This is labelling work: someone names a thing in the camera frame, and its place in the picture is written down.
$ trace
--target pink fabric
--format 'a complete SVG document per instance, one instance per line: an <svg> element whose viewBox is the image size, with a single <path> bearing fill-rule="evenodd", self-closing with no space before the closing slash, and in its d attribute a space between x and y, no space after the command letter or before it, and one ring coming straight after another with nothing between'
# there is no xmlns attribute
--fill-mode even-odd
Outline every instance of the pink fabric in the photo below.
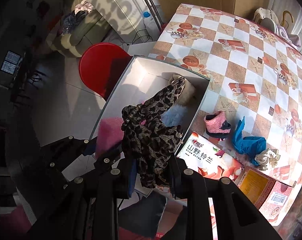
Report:
<svg viewBox="0 0 302 240"><path fill-rule="evenodd" d="M212 120L206 120L204 117L204 122L206 124L206 128L210 133L229 133L231 129L222 130L221 126L226 120L225 113L220 112L216 117Z"/></svg>
<svg viewBox="0 0 302 240"><path fill-rule="evenodd" d="M120 117L101 120L95 149L96 159L123 139L122 123L123 119Z"/></svg>

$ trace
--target yellow label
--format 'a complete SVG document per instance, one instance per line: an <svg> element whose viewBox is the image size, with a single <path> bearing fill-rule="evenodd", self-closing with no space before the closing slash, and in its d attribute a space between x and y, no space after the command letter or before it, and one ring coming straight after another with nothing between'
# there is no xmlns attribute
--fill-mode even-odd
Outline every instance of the yellow label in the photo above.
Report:
<svg viewBox="0 0 302 240"><path fill-rule="evenodd" d="M241 191L248 197L253 204L258 200L262 194L268 179L262 175L249 170L240 185Z"/></svg>

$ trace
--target white plastic bottle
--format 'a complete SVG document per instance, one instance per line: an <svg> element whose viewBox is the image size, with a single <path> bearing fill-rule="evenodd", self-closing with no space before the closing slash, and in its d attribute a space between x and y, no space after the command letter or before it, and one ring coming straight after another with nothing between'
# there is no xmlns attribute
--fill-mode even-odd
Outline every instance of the white plastic bottle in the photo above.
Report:
<svg viewBox="0 0 302 240"><path fill-rule="evenodd" d="M160 37L160 31L158 30L158 26L156 25L153 17L149 12L144 12L143 16L143 22L146 26L149 35L152 37L153 41L157 41Z"/></svg>

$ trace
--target blue fabric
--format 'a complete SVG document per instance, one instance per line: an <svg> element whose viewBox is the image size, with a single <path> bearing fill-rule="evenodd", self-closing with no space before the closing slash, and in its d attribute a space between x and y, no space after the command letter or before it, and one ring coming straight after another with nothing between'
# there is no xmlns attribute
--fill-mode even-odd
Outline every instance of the blue fabric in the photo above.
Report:
<svg viewBox="0 0 302 240"><path fill-rule="evenodd" d="M235 150L239 154L247 154L250 158L250 162L256 166L259 164L254 160L255 155L260 154L266 149L266 140L260 136L246 136L242 138L242 130L245 125L245 117L243 120L238 121L238 127L234 132L232 143Z"/></svg>

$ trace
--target leopard print scarf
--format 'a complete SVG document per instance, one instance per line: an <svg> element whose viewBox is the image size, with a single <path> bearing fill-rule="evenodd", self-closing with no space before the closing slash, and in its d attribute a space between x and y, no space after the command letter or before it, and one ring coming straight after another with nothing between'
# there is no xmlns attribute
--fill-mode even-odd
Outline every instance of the leopard print scarf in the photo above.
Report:
<svg viewBox="0 0 302 240"><path fill-rule="evenodd" d="M176 102L184 84L185 78L180 77L144 104L122 109L122 150L124 156L137 159L138 173L144 187L169 186L165 168L171 154L183 143L183 132L180 125L166 127L160 115Z"/></svg>

